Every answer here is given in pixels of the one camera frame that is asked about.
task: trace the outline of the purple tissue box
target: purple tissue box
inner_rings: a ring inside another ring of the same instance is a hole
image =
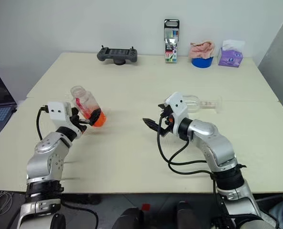
[[[243,54],[235,50],[226,50],[223,51],[222,48],[218,55],[219,65],[236,67],[240,66],[240,63],[243,59]]]

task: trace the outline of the white table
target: white table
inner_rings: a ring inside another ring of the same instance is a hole
[[[143,65],[143,60],[148,58],[152,58],[148,64],[156,64],[151,67]],[[157,104],[171,92],[183,91],[181,87],[185,93],[200,98],[222,96],[220,114],[203,110],[190,118],[213,122],[232,142],[239,163],[248,166],[242,169],[242,173],[254,193],[283,192],[283,107],[252,60],[245,59],[239,69],[222,69],[214,65],[201,70],[192,67],[184,58],[175,65],[165,65],[160,62],[161,58],[141,56],[137,66],[115,66],[90,61],[95,60],[94,54],[62,54],[28,94],[33,98],[21,105],[0,134],[0,189],[25,191],[26,164],[39,141],[35,127],[39,107],[55,99],[68,101],[71,86],[81,84],[94,93],[107,122],[101,128],[89,127],[80,139],[73,142],[64,164],[62,184],[65,192],[212,192],[212,182],[207,175],[181,176],[171,172],[158,152],[155,132],[142,122],[143,117],[158,121],[160,109]],[[193,73],[191,76],[187,76],[188,68]],[[220,82],[217,85],[220,90],[213,84],[214,91],[206,93],[200,90],[197,85],[201,87],[205,82],[203,77],[212,79],[211,82],[215,79],[214,71],[218,72],[216,77],[221,77],[215,80]],[[237,80],[222,73],[227,71]],[[194,82],[190,81],[191,87],[198,93],[191,92],[185,83],[190,77],[194,79]],[[61,87],[55,87],[57,81]],[[221,82],[229,82],[224,90]],[[245,86],[258,84],[259,89],[241,90],[238,82]],[[42,135],[55,130],[45,113],[41,116],[40,126]],[[168,157],[183,144],[172,134],[162,140]],[[178,160],[202,158],[202,153],[190,144]],[[200,168],[208,169],[202,164],[182,170]]]

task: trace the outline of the game controller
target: game controller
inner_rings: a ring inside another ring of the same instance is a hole
[[[114,64],[123,65],[126,63],[126,60],[131,62],[137,61],[137,50],[132,48],[130,49],[109,49],[102,45],[102,49],[98,52],[97,58],[100,61],[105,61],[106,59],[113,59]]]

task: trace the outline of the blue container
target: blue container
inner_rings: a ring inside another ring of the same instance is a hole
[[[195,58],[191,60],[191,63],[198,68],[208,68],[212,63],[212,59],[213,57],[210,57],[208,59]]]

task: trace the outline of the orange liquid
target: orange liquid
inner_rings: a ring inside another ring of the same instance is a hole
[[[105,121],[106,121],[106,116],[105,116],[105,114],[103,113],[103,111],[101,110],[100,116],[99,116],[98,120],[94,123],[93,126],[95,126],[95,127],[101,127],[101,126],[103,126],[103,124],[105,123]]]

